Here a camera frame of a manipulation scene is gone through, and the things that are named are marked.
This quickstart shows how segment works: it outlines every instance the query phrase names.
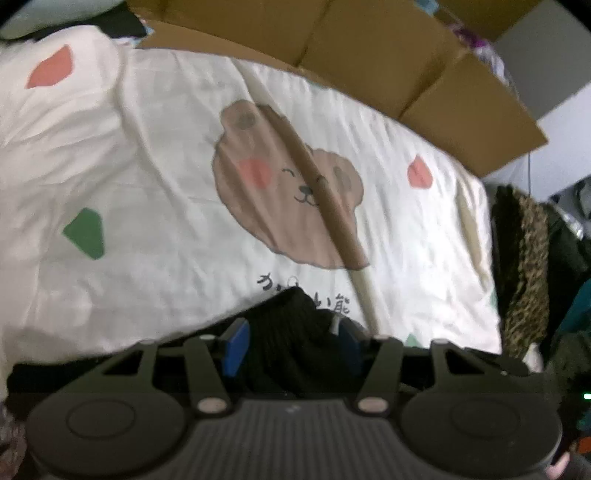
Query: cable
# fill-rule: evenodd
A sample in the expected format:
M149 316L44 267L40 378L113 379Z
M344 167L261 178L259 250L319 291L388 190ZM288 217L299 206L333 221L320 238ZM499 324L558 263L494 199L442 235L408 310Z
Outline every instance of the cable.
M527 190L531 197L531 152L527 154Z

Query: white wall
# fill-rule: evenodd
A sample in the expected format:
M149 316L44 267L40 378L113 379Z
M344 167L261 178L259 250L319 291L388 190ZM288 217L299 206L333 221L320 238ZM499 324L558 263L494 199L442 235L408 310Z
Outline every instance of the white wall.
M535 119L591 81L591 33L554 0L540 2L495 48Z
M591 83L538 124L550 142L531 154L531 193L544 200L591 175Z
M519 96L548 145L491 174L546 200L591 175L591 33L553 0L543 0L495 44Z

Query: red leaf shape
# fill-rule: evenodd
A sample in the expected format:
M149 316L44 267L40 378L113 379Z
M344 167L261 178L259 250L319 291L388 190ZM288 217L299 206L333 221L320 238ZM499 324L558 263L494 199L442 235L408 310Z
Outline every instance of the red leaf shape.
M408 166L408 182L415 189L430 189L433 185L433 175L426 163L418 155Z
M68 45L64 45L35 67L25 88L50 87L68 78L72 70L72 51Z

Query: cartoon bear face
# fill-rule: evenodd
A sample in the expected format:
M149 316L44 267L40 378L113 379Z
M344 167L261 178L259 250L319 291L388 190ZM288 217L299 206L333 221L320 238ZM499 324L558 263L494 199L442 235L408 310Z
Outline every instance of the cartoon bear face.
M222 111L213 174L236 221L297 263L368 265L356 236L363 184L349 160L311 150L271 107L239 100Z

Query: cardboard box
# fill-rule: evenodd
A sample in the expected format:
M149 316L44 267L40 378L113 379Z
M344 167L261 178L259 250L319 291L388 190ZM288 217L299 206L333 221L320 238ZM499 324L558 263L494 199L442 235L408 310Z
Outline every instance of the cardboard box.
M456 20L447 13L451 12L470 30L494 41L538 3L540 0L439 0L443 8L435 13L435 17L455 23Z
M525 108L410 0L132 0L142 48L302 74L408 126L483 177L546 143Z

